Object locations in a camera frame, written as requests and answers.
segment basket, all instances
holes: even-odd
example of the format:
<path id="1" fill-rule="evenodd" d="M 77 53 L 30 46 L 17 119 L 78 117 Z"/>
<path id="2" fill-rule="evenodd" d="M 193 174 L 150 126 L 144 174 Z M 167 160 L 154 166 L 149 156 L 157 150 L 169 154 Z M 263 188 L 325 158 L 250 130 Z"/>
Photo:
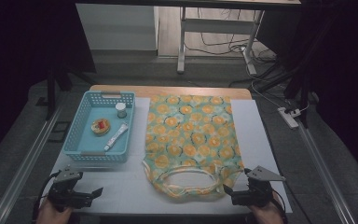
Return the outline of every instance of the basket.
<path id="1" fill-rule="evenodd" d="M 117 116 L 115 109 L 117 103 L 126 104 L 127 116 L 123 119 Z M 62 152 L 74 161 L 125 162 L 128 157 L 134 108 L 134 92 L 86 91 L 63 144 Z M 97 136 L 91 130 L 91 124 L 96 119 L 109 120 L 111 127 L 107 134 Z M 108 151 L 104 151 L 104 146 L 123 122 L 129 125 L 129 129 Z"/>

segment white tube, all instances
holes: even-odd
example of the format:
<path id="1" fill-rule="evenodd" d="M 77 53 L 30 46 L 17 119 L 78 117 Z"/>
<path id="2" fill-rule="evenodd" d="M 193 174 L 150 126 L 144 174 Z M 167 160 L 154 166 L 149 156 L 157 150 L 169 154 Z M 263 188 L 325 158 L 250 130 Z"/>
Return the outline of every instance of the white tube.
<path id="1" fill-rule="evenodd" d="M 129 129 L 129 125 L 127 123 L 122 123 L 118 131 L 113 135 L 111 139 L 106 143 L 106 146 L 103 148 L 105 151 L 109 150 L 116 140 L 127 130 Z"/>

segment person's left hand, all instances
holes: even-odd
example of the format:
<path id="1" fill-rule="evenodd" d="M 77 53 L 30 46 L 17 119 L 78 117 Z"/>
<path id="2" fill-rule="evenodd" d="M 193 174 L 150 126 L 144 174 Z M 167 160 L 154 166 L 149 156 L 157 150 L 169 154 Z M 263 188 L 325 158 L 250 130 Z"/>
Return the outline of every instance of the person's left hand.
<path id="1" fill-rule="evenodd" d="M 43 200 L 39 208 L 36 224 L 66 224 L 74 209 L 71 207 L 65 208 L 63 212 L 55 209 L 48 198 Z"/>

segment white tabletop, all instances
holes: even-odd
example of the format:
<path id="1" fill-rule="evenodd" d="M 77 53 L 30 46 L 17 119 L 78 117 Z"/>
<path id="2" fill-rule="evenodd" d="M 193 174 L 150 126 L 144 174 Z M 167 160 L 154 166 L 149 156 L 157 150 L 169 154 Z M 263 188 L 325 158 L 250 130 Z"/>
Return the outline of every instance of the white tabletop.
<path id="1" fill-rule="evenodd" d="M 94 199 L 91 207 L 82 208 L 77 212 L 102 216 L 118 214 L 229 215 L 249 212 L 244 206 L 232 205 L 231 198 L 228 195 L 219 199 L 191 198 L 178 201 L 157 192 L 153 188 L 146 179 L 142 164 L 145 156 L 145 130 L 149 102 L 149 98 L 136 98 L 135 100 L 131 143 L 126 163 L 114 164 L 106 171 L 88 171 L 88 169 L 81 168 L 84 166 L 83 163 L 74 162 L 60 153 L 51 171 L 52 173 L 62 170 L 70 164 L 78 171 L 84 171 L 83 178 L 77 182 L 74 188 L 75 191 L 91 193 L 98 188 L 103 188 L 102 195 Z M 255 101 L 231 100 L 231 103 L 236 134 L 245 167 L 254 169 L 257 165 L 261 165 L 278 173 Z M 246 184 L 247 178 L 244 174 L 241 174 L 234 190 L 246 190 Z M 271 182 L 271 185 L 283 196 L 286 211 L 291 213 L 292 209 L 282 182 Z M 51 181 L 45 188 L 45 192 L 49 190 L 50 186 Z"/>

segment white desk leg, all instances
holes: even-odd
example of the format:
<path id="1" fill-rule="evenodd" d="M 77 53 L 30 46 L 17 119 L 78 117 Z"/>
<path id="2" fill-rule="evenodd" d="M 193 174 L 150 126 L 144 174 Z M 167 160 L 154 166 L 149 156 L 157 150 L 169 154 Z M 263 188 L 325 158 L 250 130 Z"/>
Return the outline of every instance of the white desk leg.
<path id="1" fill-rule="evenodd" d="M 185 72 L 185 27 L 186 27 L 186 8 L 182 8 L 182 19 L 180 21 L 180 44 L 178 53 L 178 68 L 177 73 L 183 74 Z"/>
<path id="2" fill-rule="evenodd" d="M 254 66 L 254 64 L 252 62 L 251 50 L 252 50 L 252 45 L 253 45 L 253 43 L 255 41 L 255 35 L 257 34 L 258 27 L 260 25 L 261 18 L 263 16 L 264 11 L 256 11 L 255 13 L 256 13 L 255 23 L 254 23 L 254 26 L 252 28 L 252 32 L 250 33 L 250 36 L 249 36 L 249 43 L 246 46 L 246 48 L 245 47 L 241 48 L 242 55 L 243 55 L 243 58 L 246 61 L 246 64 L 247 64 L 247 67 L 248 67 L 250 75 L 256 75 L 257 74 L 257 72 L 255 71 L 255 66 Z"/>

